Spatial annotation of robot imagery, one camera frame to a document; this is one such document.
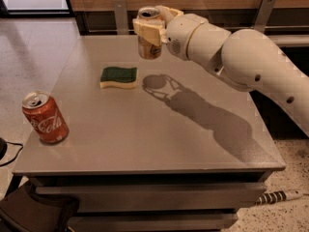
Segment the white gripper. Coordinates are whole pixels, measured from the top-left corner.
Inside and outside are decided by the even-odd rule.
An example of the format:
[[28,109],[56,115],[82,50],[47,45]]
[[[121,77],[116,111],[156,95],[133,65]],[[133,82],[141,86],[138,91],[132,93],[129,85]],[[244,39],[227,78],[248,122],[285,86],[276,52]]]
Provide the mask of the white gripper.
[[209,21],[196,14],[183,14],[183,11],[162,5],[156,8],[163,20],[135,18],[133,20],[135,34],[156,46],[167,43],[172,55],[186,61],[187,47],[194,31]]

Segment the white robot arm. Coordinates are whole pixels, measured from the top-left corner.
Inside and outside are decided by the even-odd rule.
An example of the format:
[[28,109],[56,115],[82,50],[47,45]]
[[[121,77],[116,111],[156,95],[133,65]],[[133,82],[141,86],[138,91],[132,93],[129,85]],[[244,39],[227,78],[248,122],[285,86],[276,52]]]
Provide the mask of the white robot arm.
[[309,135],[309,77],[269,37],[254,29],[230,32],[201,16],[144,7],[135,34],[240,91],[256,90],[279,105]]

